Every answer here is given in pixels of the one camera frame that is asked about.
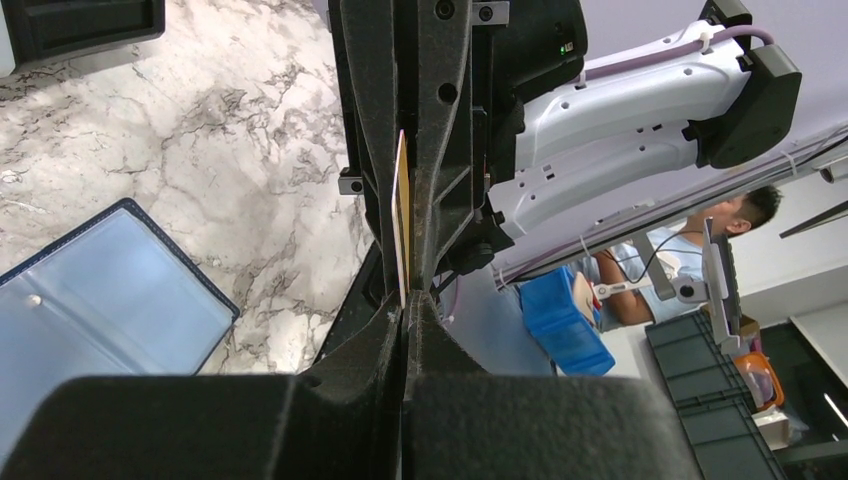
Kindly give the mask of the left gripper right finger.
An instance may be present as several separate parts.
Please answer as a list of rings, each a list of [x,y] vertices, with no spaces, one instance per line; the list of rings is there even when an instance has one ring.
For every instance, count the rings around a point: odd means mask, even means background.
[[[697,479],[679,418],[653,384],[624,377],[499,376],[411,293],[405,479]]]

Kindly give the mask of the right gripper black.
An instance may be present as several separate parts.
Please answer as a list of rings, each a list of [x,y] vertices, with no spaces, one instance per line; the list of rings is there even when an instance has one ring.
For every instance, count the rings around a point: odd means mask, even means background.
[[[575,78],[588,38],[576,1],[331,1],[349,164],[398,290],[390,194],[399,131],[410,175],[410,288],[512,246],[486,186],[511,180],[529,103]]]

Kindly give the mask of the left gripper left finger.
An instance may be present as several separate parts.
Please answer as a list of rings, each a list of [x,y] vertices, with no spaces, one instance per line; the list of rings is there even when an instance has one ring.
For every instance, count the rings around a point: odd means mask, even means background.
[[[5,479],[391,479],[397,295],[299,375],[93,376],[56,388]]]

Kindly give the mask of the gold credit card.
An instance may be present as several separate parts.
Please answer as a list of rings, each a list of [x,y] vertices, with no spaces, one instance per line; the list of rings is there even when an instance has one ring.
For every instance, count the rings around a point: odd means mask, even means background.
[[[407,162],[407,144],[405,132],[399,131],[396,158],[394,166],[391,219],[394,235],[395,256],[397,262],[397,276],[399,285],[400,305],[406,308],[406,297],[408,293],[408,261],[407,243],[409,241],[409,228],[406,225],[410,214],[409,207],[409,175]]]

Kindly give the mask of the blue card holder wallet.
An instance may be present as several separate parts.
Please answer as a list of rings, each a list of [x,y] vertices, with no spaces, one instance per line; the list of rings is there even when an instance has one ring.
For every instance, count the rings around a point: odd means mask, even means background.
[[[193,375],[239,308],[133,199],[1,277],[1,454],[61,384]]]

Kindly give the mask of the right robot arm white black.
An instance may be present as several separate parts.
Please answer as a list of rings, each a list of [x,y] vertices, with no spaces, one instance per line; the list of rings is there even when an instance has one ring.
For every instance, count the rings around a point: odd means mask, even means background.
[[[319,1],[388,294],[489,264],[643,179],[747,163],[788,134],[798,66],[739,1],[588,60],[577,1]]]

